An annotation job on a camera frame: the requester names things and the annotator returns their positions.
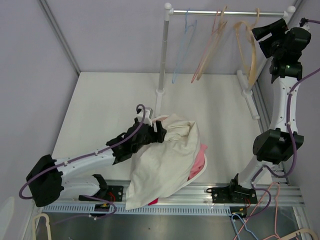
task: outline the metal pole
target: metal pole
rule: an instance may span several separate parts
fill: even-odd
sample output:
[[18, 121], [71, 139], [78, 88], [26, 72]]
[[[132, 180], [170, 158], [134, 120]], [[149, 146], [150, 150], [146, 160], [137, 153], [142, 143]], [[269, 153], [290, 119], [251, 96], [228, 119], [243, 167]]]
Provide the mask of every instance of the metal pole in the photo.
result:
[[54, 16], [54, 14], [52, 13], [48, 3], [46, 0], [37, 0], [44, 15], [46, 16], [49, 24], [51, 25], [52, 27], [52, 30], [56, 36], [56, 38], [58, 39], [61, 47], [63, 48], [65, 54], [66, 54], [66, 57], [68, 58], [69, 62], [71, 63], [71, 65], [73, 66], [75, 72], [78, 74], [78, 76], [80, 75], [81, 71], [80, 71], [80, 68], [78, 66], [78, 63], [73, 55], [73, 53], [71, 52], [70, 50], [70, 47], [62, 33], [62, 31], [60, 30], [60, 27], [56, 21], [56, 18]]
[[[174, 15], [185, 15], [188, 12], [188, 15], [200, 15], [200, 16], [212, 16], [212, 15], [221, 15], [221, 11], [195, 11], [195, 10], [173, 10]], [[260, 12], [260, 17], [268, 18], [282, 18], [284, 16], [283, 11], [278, 12]], [[257, 12], [255, 11], [225, 11], [225, 16], [235, 16], [235, 17], [256, 17]]]
[[169, 21], [164, 20], [163, 24], [163, 36], [162, 36], [162, 47], [161, 47], [161, 64], [160, 64], [160, 75], [158, 90], [164, 89], [164, 79], [166, 71], [166, 56], [167, 56], [167, 43], [168, 43], [168, 29]]

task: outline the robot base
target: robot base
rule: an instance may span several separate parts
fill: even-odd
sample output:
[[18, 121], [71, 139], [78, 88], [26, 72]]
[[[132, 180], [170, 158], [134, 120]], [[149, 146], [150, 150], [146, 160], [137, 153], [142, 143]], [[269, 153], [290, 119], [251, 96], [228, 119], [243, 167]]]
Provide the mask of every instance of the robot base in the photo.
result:
[[257, 204], [257, 194], [254, 189], [248, 189], [238, 184], [238, 174], [228, 186], [212, 187], [206, 190], [211, 194], [214, 204]]

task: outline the beige hanger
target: beige hanger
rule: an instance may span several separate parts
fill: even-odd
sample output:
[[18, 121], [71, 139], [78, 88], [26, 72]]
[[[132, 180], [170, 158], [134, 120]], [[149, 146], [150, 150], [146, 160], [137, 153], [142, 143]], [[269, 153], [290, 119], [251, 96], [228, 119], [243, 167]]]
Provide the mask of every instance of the beige hanger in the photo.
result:
[[45, 226], [46, 226], [46, 231], [47, 231], [47, 235], [48, 235], [48, 240], [52, 240], [51, 238], [51, 228], [50, 228], [50, 219], [49, 216], [45, 213], [41, 213], [37, 216], [35, 216], [32, 219], [32, 240], [37, 240], [37, 236], [36, 236], [36, 220], [38, 218], [44, 217], [45, 218]]
[[227, 9], [227, 6], [224, 6], [222, 12], [221, 12], [221, 17], [220, 17], [220, 20], [219, 20], [219, 24], [218, 24], [218, 29], [217, 29], [217, 32], [216, 32], [216, 35], [215, 35], [215, 38], [213, 40], [213, 44], [212, 46], [209, 48], [208, 50], [208, 54], [206, 55], [206, 57], [204, 58], [203, 62], [202, 62], [202, 65], [200, 66], [199, 68], [199, 71], [198, 71], [198, 75], [196, 77], [197, 80], [199, 80], [202, 76], [202, 74], [204, 73], [204, 71], [206, 70], [206, 68], [208, 67], [212, 57], [214, 56], [216, 50], [217, 50], [217, 47], [218, 47], [218, 44], [221, 40], [221, 37], [223, 36], [224, 34], [224, 30], [226, 28], [226, 24], [228, 21], [223, 21], [224, 19], [224, 13]]
[[294, 231], [294, 232], [288, 234], [287, 236], [281, 237], [279, 240], [290, 240], [290, 239], [295, 238], [297, 235], [301, 235], [301, 234], [305, 234], [305, 233], [310, 234], [313, 240], [319, 240], [317, 234], [309, 228], [301, 228], [298, 231]]
[[[256, 26], [256, 24], [259, 21], [260, 18], [260, 9], [256, 8], [256, 19], [254, 24], [251, 24], [248, 21], [238, 21], [233, 27], [235, 29], [235, 35], [236, 35], [236, 40], [238, 43], [239, 51], [240, 51], [240, 56], [242, 60], [242, 64], [246, 73], [246, 76], [248, 78], [248, 84], [250, 87], [252, 87], [255, 82], [256, 82], [256, 77], [257, 77], [257, 51], [256, 51], [256, 45], [255, 45], [255, 38], [252, 33], [252, 29]], [[240, 44], [240, 37], [239, 37], [239, 30], [241, 25], [245, 25], [246, 29], [246, 39], [248, 42], [251, 44], [251, 67], [246, 65], [245, 58], [242, 52], [241, 44]]]

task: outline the pink garment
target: pink garment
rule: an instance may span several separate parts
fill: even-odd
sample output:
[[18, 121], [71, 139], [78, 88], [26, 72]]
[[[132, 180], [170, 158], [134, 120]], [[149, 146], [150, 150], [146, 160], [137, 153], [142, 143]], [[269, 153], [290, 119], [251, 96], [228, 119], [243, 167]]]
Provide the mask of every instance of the pink garment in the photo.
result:
[[190, 175], [188, 177], [188, 181], [196, 176], [205, 166], [205, 151], [207, 150], [208, 146], [205, 144], [201, 144], [200, 150], [196, 155], [195, 162], [193, 167], [191, 168]]

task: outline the metal floor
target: metal floor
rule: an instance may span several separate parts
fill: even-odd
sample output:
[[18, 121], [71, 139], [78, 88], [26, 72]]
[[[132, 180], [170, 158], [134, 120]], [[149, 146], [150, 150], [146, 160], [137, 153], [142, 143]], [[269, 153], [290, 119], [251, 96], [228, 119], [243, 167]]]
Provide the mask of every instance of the metal floor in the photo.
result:
[[[47, 214], [50, 223], [72, 216], [70, 213]], [[262, 215], [249, 220], [247, 226], [258, 239], [263, 239], [274, 234], [274, 219], [275, 208], [270, 207]], [[280, 236], [298, 229], [292, 207], [279, 207], [277, 222]], [[232, 240], [235, 236], [227, 216], [115, 214], [97, 221], [80, 217], [50, 225], [52, 240]], [[239, 229], [241, 223], [236, 221], [236, 225]], [[254, 240], [244, 230], [240, 237]], [[47, 239], [44, 218], [40, 219], [37, 239]]]

